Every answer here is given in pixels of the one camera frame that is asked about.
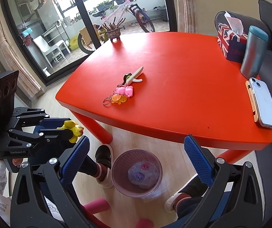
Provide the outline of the person's left hand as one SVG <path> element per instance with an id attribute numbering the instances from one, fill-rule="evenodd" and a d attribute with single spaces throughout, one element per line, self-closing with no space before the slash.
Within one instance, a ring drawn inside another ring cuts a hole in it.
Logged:
<path id="1" fill-rule="evenodd" d="M 12 163 L 16 166 L 16 167 L 20 167 L 20 165 L 23 162 L 23 158 L 14 158 Z"/>

